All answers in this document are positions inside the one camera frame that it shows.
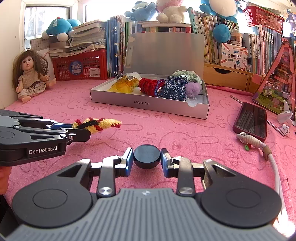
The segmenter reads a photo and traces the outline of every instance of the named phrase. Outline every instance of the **phone screen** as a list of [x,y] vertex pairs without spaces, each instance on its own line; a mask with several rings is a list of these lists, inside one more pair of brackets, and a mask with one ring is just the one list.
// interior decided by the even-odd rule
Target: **phone screen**
[[241,130],[264,138],[266,130],[266,110],[244,102],[235,126]]

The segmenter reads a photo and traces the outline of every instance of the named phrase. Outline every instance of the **doll's hair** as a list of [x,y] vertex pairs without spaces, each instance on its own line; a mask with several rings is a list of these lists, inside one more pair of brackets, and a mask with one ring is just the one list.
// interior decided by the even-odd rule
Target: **doll's hair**
[[31,57],[32,60],[34,61],[33,68],[37,71],[39,79],[40,79],[40,74],[42,75],[47,74],[48,61],[46,60],[46,58],[36,53],[32,49],[29,49],[29,48],[25,49],[13,61],[12,84],[14,89],[16,89],[18,86],[18,78],[23,74],[23,70],[21,67],[22,61],[27,57]]

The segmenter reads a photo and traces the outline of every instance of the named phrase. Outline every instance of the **yellow and red crochet item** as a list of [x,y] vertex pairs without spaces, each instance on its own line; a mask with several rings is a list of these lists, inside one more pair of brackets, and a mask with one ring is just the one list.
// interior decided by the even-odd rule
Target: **yellow and red crochet item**
[[76,128],[77,126],[79,126],[83,123],[93,121],[93,120],[96,120],[98,122],[98,125],[87,126],[84,128],[84,129],[89,130],[90,133],[92,133],[92,134],[95,132],[98,132],[98,131],[102,131],[103,129],[107,129],[109,127],[118,127],[119,128],[121,125],[121,121],[118,121],[118,120],[104,119],[104,118],[95,119],[95,118],[89,117],[89,118],[85,119],[84,122],[81,122],[81,120],[75,120],[75,122],[72,125],[72,128]]

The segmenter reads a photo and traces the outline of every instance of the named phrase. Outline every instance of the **red basket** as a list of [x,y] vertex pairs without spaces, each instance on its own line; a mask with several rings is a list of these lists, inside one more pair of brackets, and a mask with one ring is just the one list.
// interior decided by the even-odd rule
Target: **red basket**
[[108,79],[106,49],[52,58],[52,64],[57,81]]
[[249,27],[261,24],[283,34],[284,18],[256,6],[246,7],[244,14],[247,17]]

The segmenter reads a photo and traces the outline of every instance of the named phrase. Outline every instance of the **doll's dress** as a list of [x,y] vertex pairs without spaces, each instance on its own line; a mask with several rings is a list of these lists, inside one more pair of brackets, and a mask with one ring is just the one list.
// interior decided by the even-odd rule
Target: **doll's dress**
[[31,96],[42,93],[46,88],[46,82],[41,81],[38,78],[38,73],[34,68],[24,71],[23,74],[18,78],[18,81],[20,80],[23,82],[23,90],[18,93],[18,98],[23,95]]

